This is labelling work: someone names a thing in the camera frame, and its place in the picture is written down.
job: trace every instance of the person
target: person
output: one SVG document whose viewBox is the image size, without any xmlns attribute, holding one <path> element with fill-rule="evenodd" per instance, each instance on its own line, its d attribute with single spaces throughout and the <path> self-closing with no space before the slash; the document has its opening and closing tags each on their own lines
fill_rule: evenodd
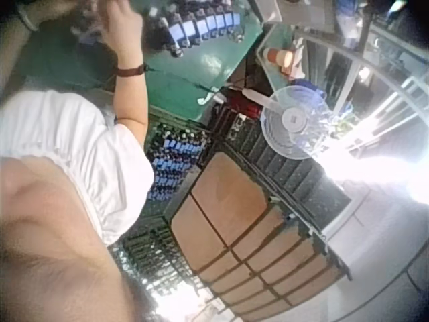
<svg viewBox="0 0 429 322">
<path fill-rule="evenodd" d="M 3 89 L 21 49 L 72 0 L 20 5 L 2 26 Z M 115 51 L 117 122 L 74 93 L 24 91 L 0 109 L 1 320 L 141 321 L 144 303 L 107 245 L 138 218 L 154 179 L 142 144 L 148 102 L 143 19 L 129 0 L 100 0 Z"/>
</svg>

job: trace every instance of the wristwatch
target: wristwatch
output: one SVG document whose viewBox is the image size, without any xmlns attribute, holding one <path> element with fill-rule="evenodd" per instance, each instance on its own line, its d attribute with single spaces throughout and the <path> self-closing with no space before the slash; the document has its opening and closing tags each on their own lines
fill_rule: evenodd
<svg viewBox="0 0 429 322">
<path fill-rule="evenodd" d="M 137 68 L 131 69 L 119 69 L 116 68 L 115 74 L 118 77 L 133 77 L 143 75 L 147 71 L 147 65 L 143 64 L 138 66 Z"/>
</svg>

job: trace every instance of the white fan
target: white fan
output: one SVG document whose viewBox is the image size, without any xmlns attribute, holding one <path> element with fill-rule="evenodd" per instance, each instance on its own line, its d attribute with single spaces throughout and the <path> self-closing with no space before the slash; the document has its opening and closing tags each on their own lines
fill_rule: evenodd
<svg viewBox="0 0 429 322">
<path fill-rule="evenodd" d="M 317 92 L 303 86 L 288 86 L 271 97 L 251 89 L 243 89 L 243 94 L 264 106 L 262 132 L 278 154 L 303 160 L 322 152 L 333 114 Z"/>
</svg>

